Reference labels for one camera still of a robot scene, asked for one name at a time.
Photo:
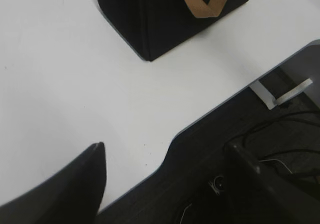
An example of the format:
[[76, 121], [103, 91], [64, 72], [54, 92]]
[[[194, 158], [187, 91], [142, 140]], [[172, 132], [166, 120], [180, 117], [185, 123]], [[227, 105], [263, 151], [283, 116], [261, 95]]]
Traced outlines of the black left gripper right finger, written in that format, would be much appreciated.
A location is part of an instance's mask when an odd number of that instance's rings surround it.
[[282, 177], [237, 143], [224, 147], [224, 186], [235, 224], [318, 224], [320, 186]]

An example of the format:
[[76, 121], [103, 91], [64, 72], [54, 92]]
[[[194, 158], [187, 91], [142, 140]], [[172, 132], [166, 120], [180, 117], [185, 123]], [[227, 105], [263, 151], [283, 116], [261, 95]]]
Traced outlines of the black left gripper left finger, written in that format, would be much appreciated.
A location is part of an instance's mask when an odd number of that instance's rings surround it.
[[94, 143], [42, 184], [0, 207], [2, 224], [92, 224], [107, 181], [106, 150]]

